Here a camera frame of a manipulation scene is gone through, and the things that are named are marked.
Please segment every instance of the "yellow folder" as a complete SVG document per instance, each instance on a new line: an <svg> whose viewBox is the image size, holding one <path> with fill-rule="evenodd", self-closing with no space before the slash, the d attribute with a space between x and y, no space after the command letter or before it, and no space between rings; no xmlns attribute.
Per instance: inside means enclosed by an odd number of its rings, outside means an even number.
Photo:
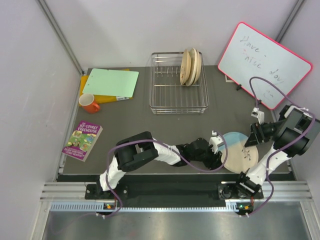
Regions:
<svg viewBox="0 0 320 240"><path fill-rule="evenodd" d="M87 83L88 78L89 78L88 75L81 77L79 97L83 94L83 90L85 88L85 85ZM97 104L111 103L111 102L116 102L116 101L120 101L120 100L127 100L127 99L132 99L132 97L94 95L94 100L96 101Z"/></svg>

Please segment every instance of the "tabletop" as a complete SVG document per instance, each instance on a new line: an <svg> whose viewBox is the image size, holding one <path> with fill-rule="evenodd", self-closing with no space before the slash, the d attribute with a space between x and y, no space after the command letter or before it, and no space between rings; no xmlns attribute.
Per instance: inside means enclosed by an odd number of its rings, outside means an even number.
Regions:
<svg viewBox="0 0 320 240"><path fill-rule="evenodd" d="M87 113L79 107L75 126L80 121L101 125L103 130L85 162L69 156L66 157L64 175L101 174L106 169L109 149L117 142L144 131L169 145L191 143L197 138L209 140L212 130L222 134L241 132L250 134L250 124L256 122L251 116L255 106L254 98L243 89L236 90L237 85L226 82L225 76L217 66L204 66L208 88L209 106L200 114L154 114L149 107L150 67L130 67L139 72L133 99L100 104L101 110L95 114ZM269 109L259 107L265 113L265 121L273 121ZM257 146L259 159L270 149L268 142ZM201 162L192 162L195 166L205 168ZM152 161L145 166L127 174L193 174L198 171L190 166L173 167L164 162ZM280 165L274 173L288 173L286 163ZM223 168L218 174L231 173Z"/></svg>

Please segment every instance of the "red whiteboard frame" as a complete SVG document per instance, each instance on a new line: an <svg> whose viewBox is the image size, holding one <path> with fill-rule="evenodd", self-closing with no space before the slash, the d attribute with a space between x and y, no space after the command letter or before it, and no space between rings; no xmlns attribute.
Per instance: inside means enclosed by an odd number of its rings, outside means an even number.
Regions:
<svg viewBox="0 0 320 240"><path fill-rule="evenodd" d="M299 56L299 55L296 54L295 52L291 51L291 50L288 49L287 47L281 45L280 43L276 42L276 41L273 40L272 38L268 37L268 36L265 35L264 33L260 32L259 30L255 29L254 27L250 26L249 24L245 23L244 21L241 21L241 22L239 22L239 23L236 25L236 28L235 28L235 30L233 31L232 36L230 37L229 42L228 42L228 44L227 44L227 46L226 46L226 48L225 48L225 50L224 50L224 52L223 52L223 55L222 55L222 57L221 57L221 59L220 59L220 61L219 61L218 69L220 70L220 72L222 72L223 74L225 74L226 76L228 76L228 78L230 78L230 79L233 80L236 84L239 85L239 83L237 83L237 81L235 81L235 80L232 79L227 73L225 73L224 71L222 71L222 70L220 69L219 65L220 65L221 60L223 59L223 57L224 57L224 55L225 55L225 53L226 53L226 51L227 51L227 49L228 49L228 47L229 47L229 45L230 45L230 42L231 42L232 38L234 37L234 35L235 35L235 33L236 33L236 31L237 31L237 29L238 29L238 27L239 27L240 24L246 25L247 27L249 27L249 28L251 28L252 30L256 31L258 34L264 36L265 38L269 39L269 40L272 41L273 43L279 45L279 46L282 47L283 49L287 50L287 51L290 52L291 54L293 54L293 55L295 55L296 57L302 59L303 61L305 61L306 63L308 63L308 64L310 65L310 70L309 70L309 71L299 80L299 82L288 92L288 94L287 94L287 96L288 96L288 95L301 83L301 81L302 81L303 79L305 79L305 77L312 71L312 69L313 69L313 64L312 64L310 61L308 61L308 60L304 59L303 57ZM254 95L253 95L251 92L249 92L249 90L247 90L247 89L245 89L245 88L243 88L243 87L242 87L242 89L245 90L247 93L249 93L251 96L254 97ZM276 108L279 106L279 104L281 104L281 103L283 102L284 99L285 99L285 97L283 97L282 100L281 100L274 108L268 107L268 106L265 105L263 102L261 102L261 103L262 103L264 106L266 106L268 109L274 110L274 109L276 109Z"/></svg>

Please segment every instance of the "plate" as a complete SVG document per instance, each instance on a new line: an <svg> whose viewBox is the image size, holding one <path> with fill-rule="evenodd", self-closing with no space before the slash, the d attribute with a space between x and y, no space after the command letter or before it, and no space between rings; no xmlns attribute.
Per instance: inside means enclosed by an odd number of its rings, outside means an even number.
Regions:
<svg viewBox="0 0 320 240"><path fill-rule="evenodd" d="M183 85L188 80L190 75L191 57L188 50L184 50L180 67L180 84Z"/></svg>
<svg viewBox="0 0 320 240"><path fill-rule="evenodd" d="M185 85L190 86L195 80L198 66L198 53L195 48L192 48L190 53L191 57L191 67L190 67L190 75L188 80L185 82Z"/></svg>
<svg viewBox="0 0 320 240"><path fill-rule="evenodd" d="M196 63L196 74L195 74L195 78L194 78L194 81L192 84L195 84L198 81L198 79L200 77L200 73L201 73L201 66L202 66L201 55L198 50L196 52L198 54L198 62Z"/></svg>
<svg viewBox="0 0 320 240"><path fill-rule="evenodd" d="M228 132L223 136L228 147L228 158L224 165L226 169L239 174L257 165L258 149L256 146L244 147L248 139L246 135L241 132ZM222 152L221 162L223 162L226 156L225 146L219 147L219 151Z"/></svg>

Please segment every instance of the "barcode label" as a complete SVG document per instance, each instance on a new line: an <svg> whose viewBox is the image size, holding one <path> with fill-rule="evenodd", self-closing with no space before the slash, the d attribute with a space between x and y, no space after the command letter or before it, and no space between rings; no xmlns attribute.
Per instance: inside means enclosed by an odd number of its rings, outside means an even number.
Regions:
<svg viewBox="0 0 320 240"><path fill-rule="evenodd" d="M129 99L129 97L125 97L125 96L116 96L115 98L117 101Z"/></svg>

